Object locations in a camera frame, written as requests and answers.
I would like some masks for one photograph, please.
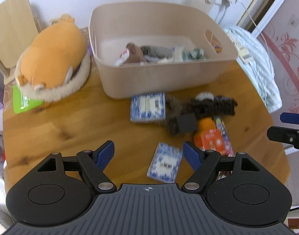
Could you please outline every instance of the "crosshair symbol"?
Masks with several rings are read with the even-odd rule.
[[[148,187],[146,187],[146,188],[143,188],[145,191],[151,191],[151,190],[153,190],[154,188],[152,188],[152,187],[150,187],[150,186],[148,186]]]

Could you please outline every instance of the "blue and white box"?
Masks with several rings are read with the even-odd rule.
[[[165,93],[132,96],[130,120],[152,122],[166,119]]]
[[[174,183],[182,154],[183,152],[177,147],[159,143],[147,171],[147,176],[164,183]]]

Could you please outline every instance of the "wooden chair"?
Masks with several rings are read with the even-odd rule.
[[[29,0],[6,0],[0,4],[0,71],[5,85],[14,80],[21,53],[37,35]]]

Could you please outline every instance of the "plastic storage bin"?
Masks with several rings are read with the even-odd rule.
[[[225,32],[202,11],[179,4],[123,2],[96,7],[89,37],[105,93],[113,99],[207,84],[238,56]],[[203,48],[207,60],[112,64],[126,44]]]

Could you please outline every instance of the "table top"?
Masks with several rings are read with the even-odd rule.
[[[260,96],[237,62],[214,82],[192,89],[172,92],[181,100],[202,91],[236,99],[236,115],[224,117],[234,152],[245,151],[282,183],[290,168],[281,143],[266,136],[273,124]],[[159,142],[182,148],[192,135],[171,137],[156,124],[130,122],[130,99],[113,100],[103,91],[94,70],[77,93],[29,112],[15,115],[11,105],[3,112],[4,145],[7,159],[6,190],[51,152],[73,156],[95,150],[107,140],[114,141],[115,156],[105,174],[121,183],[159,183],[146,177]],[[193,173],[183,158],[176,182],[181,186]]]

